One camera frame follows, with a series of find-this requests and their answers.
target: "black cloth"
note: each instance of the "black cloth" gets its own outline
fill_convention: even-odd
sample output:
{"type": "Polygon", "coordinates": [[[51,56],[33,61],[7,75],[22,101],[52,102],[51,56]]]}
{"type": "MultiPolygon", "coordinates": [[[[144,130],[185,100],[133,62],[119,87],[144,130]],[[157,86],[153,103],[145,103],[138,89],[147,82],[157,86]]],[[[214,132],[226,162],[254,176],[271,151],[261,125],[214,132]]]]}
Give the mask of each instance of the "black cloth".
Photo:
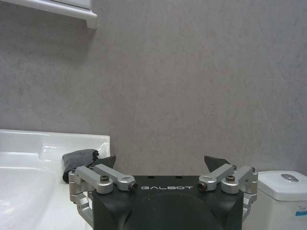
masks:
{"type": "Polygon", "coordinates": [[[75,152],[67,153],[62,156],[64,161],[64,173],[63,181],[69,182],[68,174],[73,168],[80,166],[89,167],[91,165],[104,164],[110,168],[113,168],[115,163],[115,156],[99,159],[97,150],[83,149],[75,152]]]}

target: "gray wall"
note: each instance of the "gray wall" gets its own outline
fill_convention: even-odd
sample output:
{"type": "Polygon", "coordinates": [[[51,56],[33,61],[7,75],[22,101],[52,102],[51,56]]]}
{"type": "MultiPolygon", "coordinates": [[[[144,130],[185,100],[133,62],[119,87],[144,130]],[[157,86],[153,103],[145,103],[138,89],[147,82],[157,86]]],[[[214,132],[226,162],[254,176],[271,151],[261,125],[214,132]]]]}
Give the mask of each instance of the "gray wall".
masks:
{"type": "Polygon", "coordinates": [[[306,0],[94,0],[99,28],[0,3],[0,127],[111,136],[116,168],[204,154],[307,173],[306,0]]]}

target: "screw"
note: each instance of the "screw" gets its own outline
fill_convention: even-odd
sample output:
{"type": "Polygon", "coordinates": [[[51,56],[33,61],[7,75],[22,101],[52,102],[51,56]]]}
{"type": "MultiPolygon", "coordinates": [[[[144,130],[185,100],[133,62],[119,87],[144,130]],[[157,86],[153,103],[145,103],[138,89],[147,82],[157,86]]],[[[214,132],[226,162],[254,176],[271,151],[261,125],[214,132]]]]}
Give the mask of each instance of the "screw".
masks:
{"type": "Polygon", "coordinates": [[[132,192],[135,192],[138,189],[138,184],[137,183],[133,183],[133,184],[129,184],[129,190],[132,192]]]}
{"type": "Polygon", "coordinates": [[[201,191],[201,192],[204,192],[207,190],[207,184],[206,183],[198,183],[197,185],[198,189],[201,191]]]}
{"type": "Polygon", "coordinates": [[[235,181],[235,177],[234,176],[231,176],[231,175],[229,175],[229,176],[226,176],[226,181],[228,181],[228,182],[233,182],[233,181],[235,181]]]}
{"type": "Polygon", "coordinates": [[[100,181],[101,181],[101,182],[109,181],[109,177],[108,177],[108,176],[101,176],[101,177],[100,177],[100,181]]]}

